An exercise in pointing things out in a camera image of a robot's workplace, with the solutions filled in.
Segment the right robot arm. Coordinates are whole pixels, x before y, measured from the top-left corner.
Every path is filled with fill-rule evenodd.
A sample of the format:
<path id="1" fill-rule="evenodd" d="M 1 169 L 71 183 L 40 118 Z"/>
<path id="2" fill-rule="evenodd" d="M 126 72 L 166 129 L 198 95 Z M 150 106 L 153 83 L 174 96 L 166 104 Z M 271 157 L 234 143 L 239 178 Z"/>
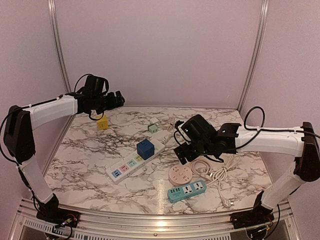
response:
<path id="1" fill-rule="evenodd" d="M 203 115 L 214 127 L 219 127 L 223 123 L 240 123 L 244 122 L 245 115 L 235 109 L 219 109 L 219 108 L 181 108 L 182 113 L 175 111 L 176 116 L 173 118 L 172 124 L 177 121 L 187 121 L 190 117 L 201 114 Z M 229 160 L 232 159 L 231 165 L 234 168 L 238 167 L 240 172 L 249 171 L 249 167 L 256 165 L 256 162 L 263 163 L 266 173 L 271 181 L 276 182 L 282 174 L 291 166 L 294 162 L 294 157 L 289 154 L 280 152 L 264 152 L 264 151 L 252 151 L 247 153 L 239 153 L 238 156 L 223 154 L 222 158 L 227 165 Z M 220 192 L 221 201 L 223 206 L 228 206 L 230 209 L 245 208 L 251 206 L 253 203 L 253 196 L 245 197 L 245 194 L 251 192 L 254 194 L 252 186 L 258 184 L 257 179 L 253 179 L 248 182 L 243 188 L 239 185 L 236 186 L 237 190 L 227 189 L 231 186 L 232 172 L 229 171 L 228 175 L 221 182 L 218 187 Z M 320 195 L 320 191 L 317 189 L 315 193 L 312 192 L 311 187 L 318 188 L 320 181 L 315 183 L 307 183 L 305 186 L 297 190 L 295 193 L 287 197 L 290 208 L 295 216 L 306 215 L 311 213 L 312 206 L 308 204 L 315 204 L 315 212 L 320 213 L 320 203 L 317 200 L 312 200 L 312 197 Z"/>

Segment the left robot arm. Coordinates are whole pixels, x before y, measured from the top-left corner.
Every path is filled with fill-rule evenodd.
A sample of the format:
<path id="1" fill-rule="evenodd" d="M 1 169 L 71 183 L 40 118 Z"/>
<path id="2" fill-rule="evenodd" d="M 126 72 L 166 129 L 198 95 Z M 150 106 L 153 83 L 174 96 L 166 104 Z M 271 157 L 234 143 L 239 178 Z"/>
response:
<path id="1" fill-rule="evenodd" d="M 69 92 L 57 98 L 27 106 L 10 107 L 3 134 L 3 142 L 16 163 L 25 184 L 35 198 L 46 206 L 44 215 L 53 223 L 63 219 L 63 211 L 50 203 L 55 197 L 47 184 L 37 159 L 35 131 L 59 119 L 85 113 L 103 114 L 122 107 L 125 98 L 118 90 L 109 93 Z"/>

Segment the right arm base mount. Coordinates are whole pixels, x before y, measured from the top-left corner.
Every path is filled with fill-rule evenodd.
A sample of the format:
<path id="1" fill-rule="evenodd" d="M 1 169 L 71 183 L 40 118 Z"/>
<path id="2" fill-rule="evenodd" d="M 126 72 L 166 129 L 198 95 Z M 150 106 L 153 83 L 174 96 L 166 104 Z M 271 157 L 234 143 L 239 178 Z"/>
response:
<path id="1" fill-rule="evenodd" d="M 273 211 L 262 206 L 263 193 L 264 191 L 257 195 L 251 210 L 238 211 L 230 215 L 230 221 L 234 229 L 260 225 L 275 219 Z"/>

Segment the white multicolour power strip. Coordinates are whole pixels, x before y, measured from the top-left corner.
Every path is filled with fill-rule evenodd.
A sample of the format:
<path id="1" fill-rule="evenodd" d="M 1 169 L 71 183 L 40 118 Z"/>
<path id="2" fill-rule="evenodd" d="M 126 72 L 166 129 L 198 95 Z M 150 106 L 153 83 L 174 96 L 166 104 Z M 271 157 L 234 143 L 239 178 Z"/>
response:
<path id="1" fill-rule="evenodd" d="M 152 138 L 149 141 L 154 145 L 155 150 L 154 155 L 147 160 L 143 160 L 142 157 L 137 154 L 136 145 L 136 150 L 130 153 L 128 156 L 121 158 L 111 166 L 105 166 L 105 173 L 110 182 L 119 184 L 131 176 L 137 170 L 144 167 L 147 163 L 162 153 L 165 150 L 166 143 L 168 142 L 165 137 L 161 140 Z"/>

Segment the blue cube power socket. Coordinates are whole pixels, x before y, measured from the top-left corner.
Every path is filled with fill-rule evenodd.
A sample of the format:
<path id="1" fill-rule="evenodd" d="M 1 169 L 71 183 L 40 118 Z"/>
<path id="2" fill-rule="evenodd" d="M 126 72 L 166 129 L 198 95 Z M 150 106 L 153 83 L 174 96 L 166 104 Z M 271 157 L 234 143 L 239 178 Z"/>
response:
<path id="1" fill-rule="evenodd" d="M 155 154 L 155 146 L 148 139 L 144 139 L 136 145 L 137 154 L 143 160 L 147 160 Z"/>

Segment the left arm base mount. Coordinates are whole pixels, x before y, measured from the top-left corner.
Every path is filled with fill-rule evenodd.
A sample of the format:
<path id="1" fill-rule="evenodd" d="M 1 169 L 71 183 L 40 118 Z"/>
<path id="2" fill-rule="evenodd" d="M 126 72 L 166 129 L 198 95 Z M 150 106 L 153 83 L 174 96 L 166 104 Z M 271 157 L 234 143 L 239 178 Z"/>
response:
<path id="1" fill-rule="evenodd" d="M 40 202 L 35 196 L 33 196 L 33 205 L 37 210 L 36 217 L 40 220 L 54 223 L 56 225 L 62 226 L 63 223 L 67 224 L 72 228 L 76 228 L 79 222 L 80 213 L 74 210 L 68 210 L 59 207 L 59 200 L 55 194 L 47 202 Z"/>

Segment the white USB charger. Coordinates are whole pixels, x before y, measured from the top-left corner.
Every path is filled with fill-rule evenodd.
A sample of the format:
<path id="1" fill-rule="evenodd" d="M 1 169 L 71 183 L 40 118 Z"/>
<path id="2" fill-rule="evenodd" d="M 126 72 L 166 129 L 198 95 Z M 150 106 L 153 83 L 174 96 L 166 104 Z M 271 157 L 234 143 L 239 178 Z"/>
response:
<path id="1" fill-rule="evenodd" d="M 159 122 L 160 122 L 160 121 L 159 121 L 156 117 L 153 117 L 153 118 L 150 119 L 150 123 L 151 123 L 151 124 L 158 125 Z"/>

